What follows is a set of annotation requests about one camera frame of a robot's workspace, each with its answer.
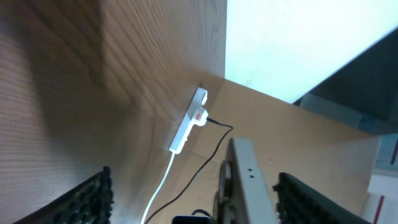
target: white cable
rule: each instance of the white cable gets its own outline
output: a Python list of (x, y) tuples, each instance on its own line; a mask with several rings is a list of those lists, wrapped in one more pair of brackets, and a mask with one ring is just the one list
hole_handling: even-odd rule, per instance
[(173, 152), (173, 153), (172, 153), (172, 157), (170, 158), (169, 166), (167, 166), (166, 173), (164, 174), (162, 181), (160, 182), (159, 186), (158, 186), (157, 189), (155, 190), (155, 193), (154, 193), (154, 194), (152, 195), (152, 197), (150, 198), (147, 207), (145, 208), (144, 215), (142, 216), (142, 219), (141, 219), (141, 224), (144, 224), (145, 219), (146, 219), (146, 216), (147, 216), (147, 213), (148, 213), (149, 208), (150, 208), (150, 205), (151, 205), (152, 202), (154, 201), (154, 199), (155, 199), (157, 193), (159, 192), (160, 188), (162, 187), (162, 185), (163, 185), (163, 183), (164, 183), (164, 180), (165, 180), (166, 177), (167, 177), (167, 174), (169, 173), (170, 167), (172, 166), (172, 163), (173, 163), (173, 160), (174, 160), (174, 155), (175, 155), (175, 153)]

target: black cable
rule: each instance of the black cable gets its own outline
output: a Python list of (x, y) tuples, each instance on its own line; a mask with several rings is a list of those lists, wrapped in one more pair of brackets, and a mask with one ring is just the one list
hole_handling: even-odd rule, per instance
[(193, 175), (193, 177), (191, 178), (191, 180), (188, 182), (187, 186), (184, 187), (184, 189), (182, 189), (182, 191), (171, 201), (167, 202), (165, 205), (161, 206), (160, 208), (158, 208), (145, 222), (145, 224), (149, 223), (149, 220), (151, 220), (151, 218), (153, 218), (158, 212), (160, 212), (163, 208), (169, 206), (171, 203), (175, 202), (179, 197), (181, 197), (181, 195), (186, 191), (186, 189), (189, 187), (189, 185), (192, 183), (192, 181), (195, 179), (195, 177), (198, 175), (198, 173), (204, 168), (205, 165), (207, 165), (207, 163), (209, 163), (211, 161), (211, 159), (214, 157), (214, 155), (217, 153), (218, 148), (221, 144), (221, 142), (223, 141), (223, 139), (225, 138), (225, 136), (230, 133), (234, 127), (232, 127), (231, 125), (227, 125), (227, 124), (221, 124), (216, 120), (213, 120), (211, 118), (207, 118), (207, 120), (211, 123), (215, 123), (224, 127), (229, 127), (229, 130), (227, 132), (225, 132), (225, 134), (223, 135), (223, 137), (221, 137), (220, 141), (217, 144), (216, 150), (214, 150), (214, 152), (212, 153), (212, 155), (206, 160), (206, 162), (198, 169), (198, 171), (195, 173), (195, 175)]
[(203, 209), (196, 209), (195, 211), (192, 212), (191, 215), (196, 215), (197, 213), (202, 213), (206, 215), (207, 217), (211, 217), (210, 213), (208, 213), (206, 210)]

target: white wall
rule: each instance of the white wall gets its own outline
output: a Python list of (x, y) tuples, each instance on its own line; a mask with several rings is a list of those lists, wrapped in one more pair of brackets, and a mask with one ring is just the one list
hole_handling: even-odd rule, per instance
[(397, 25), (396, 0), (229, 0), (225, 77), (293, 103)]

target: wooden table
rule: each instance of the wooden table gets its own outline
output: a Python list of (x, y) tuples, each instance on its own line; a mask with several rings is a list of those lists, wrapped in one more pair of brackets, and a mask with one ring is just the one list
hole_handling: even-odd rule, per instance
[(0, 223), (102, 166), (112, 221), (139, 222), (195, 90), (210, 106), (223, 82), (226, 0), (10, 0), (0, 13)]

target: white plug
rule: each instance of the white plug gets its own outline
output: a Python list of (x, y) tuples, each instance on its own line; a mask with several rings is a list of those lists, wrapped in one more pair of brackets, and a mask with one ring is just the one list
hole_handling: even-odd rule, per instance
[(172, 145), (169, 149), (172, 153), (179, 154), (181, 152), (194, 124), (198, 126), (206, 124), (208, 113), (207, 110), (202, 107), (206, 103), (206, 100), (207, 90), (199, 87), (172, 141)]

